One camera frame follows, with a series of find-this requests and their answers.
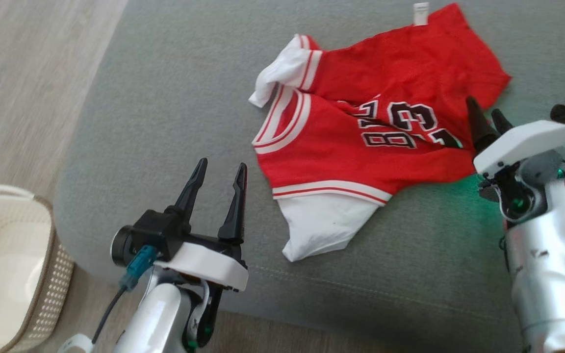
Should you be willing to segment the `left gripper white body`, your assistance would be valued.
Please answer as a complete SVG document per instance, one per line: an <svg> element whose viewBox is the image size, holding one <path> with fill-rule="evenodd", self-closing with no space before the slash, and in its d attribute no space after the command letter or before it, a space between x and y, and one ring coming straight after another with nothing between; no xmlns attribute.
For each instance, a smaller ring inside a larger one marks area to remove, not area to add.
<svg viewBox="0 0 565 353"><path fill-rule="evenodd" d="M155 264L163 269L244 291L249 273L242 256L242 241L222 241L205 235L155 240L160 252Z"/></svg>

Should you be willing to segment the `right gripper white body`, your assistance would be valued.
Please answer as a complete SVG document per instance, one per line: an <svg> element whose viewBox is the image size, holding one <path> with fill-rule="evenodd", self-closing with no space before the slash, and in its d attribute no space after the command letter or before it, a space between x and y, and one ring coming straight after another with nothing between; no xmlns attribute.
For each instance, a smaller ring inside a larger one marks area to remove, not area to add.
<svg viewBox="0 0 565 353"><path fill-rule="evenodd" d="M565 124L540 120L513 127L473 161L480 175L494 177L502 168L543 152L565 147Z"/></svg>

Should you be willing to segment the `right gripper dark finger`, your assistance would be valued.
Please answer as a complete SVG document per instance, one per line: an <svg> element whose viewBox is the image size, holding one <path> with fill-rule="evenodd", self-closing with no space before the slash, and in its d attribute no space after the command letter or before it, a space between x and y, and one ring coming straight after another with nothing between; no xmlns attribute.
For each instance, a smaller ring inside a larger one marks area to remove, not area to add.
<svg viewBox="0 0 565 353"><path fill-rule="evenodd" d="M505 118L505 115L500 109L494 109L491 112L491 118L493 120L495 129L500 135L503 135L510 129L514 128L514 125L512 125L512 123L507 118Z"/></svg>
<svg viewBox="0 0 565 353"><path fill-rule="evenodd" d="M483 152L499 138L499 134L489 125L484 110L473 96L466 98L466 106L474 152Z"/></svg>

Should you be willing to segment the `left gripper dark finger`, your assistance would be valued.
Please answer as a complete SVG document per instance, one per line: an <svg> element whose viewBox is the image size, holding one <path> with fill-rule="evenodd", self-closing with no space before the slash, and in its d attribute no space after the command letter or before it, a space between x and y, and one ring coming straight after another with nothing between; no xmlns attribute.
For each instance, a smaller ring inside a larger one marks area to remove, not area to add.
<svg viewBox="0 0 565 353"><path fill-rule="evenodd" d="M218 239L222 243L238 246L244 243L244 213L247 194L248 168L240 163L232 184L234 196L223 225L218 230Z"/></svg>
<svg viewBox="0 0 565 353"><path fill-rule="evenodd" d="M184 186L179 198L171 208L180 215L184 222L190 221L198 191L204 183L207 165L207 158L201 158L198 161L196 168L193 170L193 173Z"/></svg>

